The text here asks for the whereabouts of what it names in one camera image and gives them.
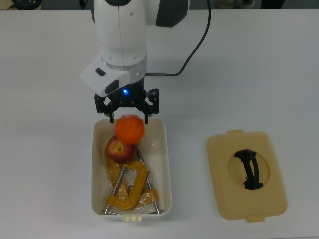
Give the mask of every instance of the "blue led light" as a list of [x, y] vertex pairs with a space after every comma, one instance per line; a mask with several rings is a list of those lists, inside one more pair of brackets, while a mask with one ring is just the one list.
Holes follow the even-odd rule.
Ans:
[[123, 92], [123, 95], [125, 95], [125, 96], [127, 96], [129, 94], [129, 91], [127, 89], [123, 89], [122, 92]]

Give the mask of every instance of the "container lid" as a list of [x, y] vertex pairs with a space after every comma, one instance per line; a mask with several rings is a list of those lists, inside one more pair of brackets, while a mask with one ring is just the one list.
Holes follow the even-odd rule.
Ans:
[[207, 142], [217, 206], [228, 220], [264, 221], [285, 212], [287, 199], [264, 132], [230, 131]]

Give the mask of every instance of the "white plastic container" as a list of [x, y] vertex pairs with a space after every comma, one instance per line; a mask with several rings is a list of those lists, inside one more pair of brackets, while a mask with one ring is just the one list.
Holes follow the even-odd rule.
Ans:
[[[169, 172], [166, 128], [159, 119], [149, 119], [145, 125], [145, 135], [139, 146], [143, 155], [144, 164], [147, 171], [151, 173], [152, 187], [158, 192], [159, 208], [163, 210], [161, 214], [139, 214], [135, 209], [120, 210], [111, 207], [110, 211], [121, 213], [121, 215], [104, 215], [106, 199], [112, 193], [110, 178], [106, 168], [104, 151], [109, 139], [115, 135], [115, 124], [109, 120], [97, 122], [93, 130], [92, 145], [92, 209], [103, 217], [111, 220], [141, 221], [144, 218], [158, 218], [167, 214], [172, 205], [171, 182]], [[147, 205], [148, 212], [153, 209], [153, 204]]]

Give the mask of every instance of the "white table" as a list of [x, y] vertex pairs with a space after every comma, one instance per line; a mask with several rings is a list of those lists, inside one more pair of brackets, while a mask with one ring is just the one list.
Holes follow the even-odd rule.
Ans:
[[[149, 71], [178, 71], [206, 20], [191, 11], [174, 29], [149, 27]], [[91, 13], [0, 12], [0, 238], [319, 236], [318, 21], [318, 10], [213, 11], [184, 73], [145, 80], [159, 88], [154, 117], [166, 124], [173, 208], [123, 224], [91, 209], [92, 129], [105, 118], [79, 78], [99, 50]], [[283, 215], [252, 224], [220, 216], [206, 141], [231, 129], [270, 136]]]

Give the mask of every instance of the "black cable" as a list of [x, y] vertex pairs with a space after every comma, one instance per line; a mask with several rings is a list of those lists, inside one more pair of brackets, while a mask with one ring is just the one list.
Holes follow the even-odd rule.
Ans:
[[200, 42], [198, 43], [198, 45], [195, 47], [195, 49], [192, 51], [192, 53], [190, 54], [190, 56], [187, 58], [187, 60], [185, 61], [183, 67], [181, 68], [181, 70], [177, 73], [173, 73], [173, 74], [170, 74], [170, 73], [146, 73], [145, 76], [179, 76], [183, 70], [185, 69], [186, 65], [188, 64], [188, 62], [190, 61], [190, 59], [192, 58], [192, 56], [195, 54], [195, 52], [198, 50], [198, 48], [201, 46], [201, 44], [203, 43], [207, 33], [208, 33], [208, 30], [209, 30], [209, 27], [210, 27], [210, 20], [211, 20], [211, 6], [210, 6], [210, 1], [207, 0], [207, 5], [208, 5], [208, 23], [207, 23], [207, 27], [206, 27], [206, 30], [205, 30], [205, 33], [202, 37], [202, 39], [200, 40]]
[[88, 3], [88, 1], [89, 1], [89, 0], [86, 0], [86, 1], [80, 0], [81, 10], [83, 10], [83, 9], [85, 8], [85, 6], [86, 6], [86, 4]]
[[7, 9], [7, 11], [10, 10], [11, 8], [14, 8], [14, 7], [15, 7], [14, 4], [11, 5], [11, 6]]

